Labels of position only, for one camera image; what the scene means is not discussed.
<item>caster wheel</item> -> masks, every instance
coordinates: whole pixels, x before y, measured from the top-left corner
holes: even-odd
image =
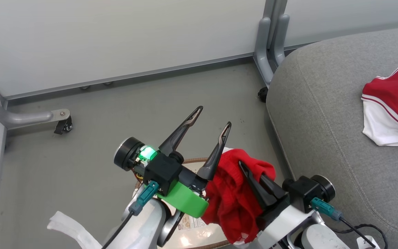
[[[259,91],[259,93],[257,93],[257,96],[259,96],[259,99],[262,101],[262,102],[266,102],[267,101],[267,93],[268,93],[268,88],[267,87],[264,87],[264,88],[262,88],[260,91]]]
[[[72,130],[73,126],[69,126],[68,124],[65,125],[63,131],[64,132],[70,132]]]
[[[73,129],[72,117],[68,117],[66,120],[61,120],[58,122],[58,125],[55,129],[55,134],[62,135],[64,132],[68,133]]]

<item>gray floor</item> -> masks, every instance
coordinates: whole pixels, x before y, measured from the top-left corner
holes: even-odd
[[[136,137],[157,147],[198,105],[204,110],[178,151],[206,157],[227,121],[227,146],[275,165],[281,184],[288,172],[252,60],[221,63],[163,75],[98,85],[18,101],[13,112],[68,108],[73,131],[53,134],[55,124],[9,132],[0,183],[0,249],[79,248],[47,230],[56,211],[79,221],[98,241],[120,222],[136,183],[113,164],[117,146]]]

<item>gray metal frame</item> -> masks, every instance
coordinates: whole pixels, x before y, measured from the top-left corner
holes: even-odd
[[[5,104],[5,100],[0,100],[0,123],[7,129],[66,120],[70,117],[70,111],[68,109],[33,113],[13,113],[3,108]]]
[[[283,49],[290,16],[284,14],[287,0],[266,0],[264,16],[257,30],[254,61],[267,87],[273,79],[269,59],[278,67],[284,58]]]
[[[69,90],[69,89],[73,89],[73,88],[82,88],[82,87],[88,88],[89,86],[96,85],[96,84],[109,83],[109,82],[125,80],[125,79],[132,79],[132,78],[142,77],[142,76],[147,76],[147,75],[152,75],[152,74],[161,74],[161,73],[166,73],[166,72],[171,72],[171,71],[176,71],[176,70],[192,68],[192,67],[196,67],[196,66],[204,66],[204,65],[214,64],[214,63],[221,63],[221,62],[236,60],[236,59],[240,59],[240,58],[247,58],[247,57],[252,57],[252,56],[253,56],[253,53],[251,52],[251,53],[246,53],[246,54],[242,54],[242,55],[234,55],[234,56],[230,56],[230,57],[218,58],[218,59],[213,59],[213,60],[208,60],[208,61],[203,61],[203,62],[198,62],[198,63],[191,63],[191,64],[186,64],[186,65],[156,69],[156,70],[146,71],[146,72],[142,72],[142,73],[127,74],[127,75],[111,77],[111,78],[107,78],[107,79],[100,79],[100,80],[93,80],[93,81],[76,83],[76,84],[71,84],[71,85],[58,86],[58,87],[48,88],[48,89],[44,89],[44,90],[28,92],[28,93],[20,93],[20,94],[16,94],[16,95],[6,96],[5,99],[7,101],[11,101],[14,99],[20,99],[20,98],[25,98],[25,97],[29,97],[29,96],[35,96],[35,95],[40,95],[40,94],[45,94],[45,93],[52,93],[52,92],[57,92],[57,91],[62,91],[62,90]]]

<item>green bracket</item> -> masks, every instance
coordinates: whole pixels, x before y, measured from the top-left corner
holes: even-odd
[[[174,208],[194,218],[203,216],[205,210],[208,208],[208,202],[206,200],[199,197],[180,182],[176,183],[167,196],[156,195]]]

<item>teal cable connector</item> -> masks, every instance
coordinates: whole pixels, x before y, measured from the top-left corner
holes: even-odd
[[[329,205],[328,203],[324,202],[323,200],[320,200],[317,197],[314,197],[311,200],[311,207],[319,211],[319,213],[326,214],[327,216],[330,216],[335,221],[338,221],[340,217],[343,217],[343,213],[341,211],[336,210],[332,205]]]
[[[145,187],[144,191],[139,194],[135,202],[133,202],[129,207],[128,211],[133,212],[133,215],[138,215],[142,208],[153,196],[158,192],[159,184],[155,181],[150,181],[150,183]]]

